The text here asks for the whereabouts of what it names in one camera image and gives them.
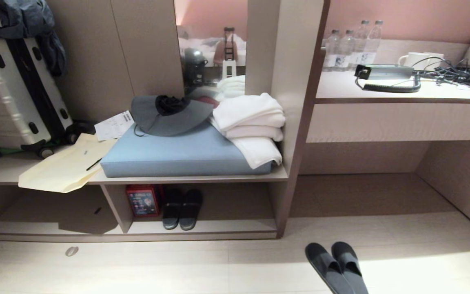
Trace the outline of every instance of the yellow envelope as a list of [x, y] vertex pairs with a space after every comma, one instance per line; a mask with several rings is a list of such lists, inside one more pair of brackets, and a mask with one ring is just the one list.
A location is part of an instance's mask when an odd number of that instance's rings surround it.
[[101, 170], [101, 165], [95, 163], [110, 151], [116, 141], [99, 142], [95, 135], [81, 134], [73, 146], [49, 156], [22, 173], [18, 186], [61, 193], [77, 190]]

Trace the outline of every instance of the red box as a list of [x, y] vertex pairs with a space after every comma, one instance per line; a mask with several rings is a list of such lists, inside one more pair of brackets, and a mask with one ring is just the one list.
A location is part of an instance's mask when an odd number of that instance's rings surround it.
[[161, 185], [128, 185], [126, 195], [136, 217], [158, 216], [162, 199]]

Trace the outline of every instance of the gray hat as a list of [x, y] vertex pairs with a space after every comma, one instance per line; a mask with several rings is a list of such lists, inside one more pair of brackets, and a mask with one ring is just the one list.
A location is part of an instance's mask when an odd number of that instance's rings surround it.
[[138, 96], [132, 116], [140, 129], [154, 136], [175, 136], [200, 125], [213, 112], [213, 105], [189, 98]]

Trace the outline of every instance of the paper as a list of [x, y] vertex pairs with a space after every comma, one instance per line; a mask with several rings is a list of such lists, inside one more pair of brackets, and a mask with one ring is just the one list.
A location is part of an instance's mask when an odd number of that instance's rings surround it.
[[99, 141], [120, 138], [132, 125], [134, 120], [127, 110], [95, 125], [95, 134]]
[[116, 141], [99, 142], [95, 135], [81, 134], [75, 145], [49, 156], [22, 173], [18, 186], [61, 193], [77, 190], [101, 170], [98, 161]]

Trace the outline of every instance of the pen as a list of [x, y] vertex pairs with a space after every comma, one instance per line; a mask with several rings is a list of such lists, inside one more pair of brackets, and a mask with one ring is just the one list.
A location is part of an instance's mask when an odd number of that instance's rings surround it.
[[88, 168], [86, 169], [86, 171], [89, 171], [92, 167], [94, 167], [95, 165], [97, 165], [97, 164], [101, 161], [101, 159], [103, 159], [103, 158], [100, 158], [100, 159], [97, 160], [93, 165], [90, 165], [90, 167], [88, 167]]

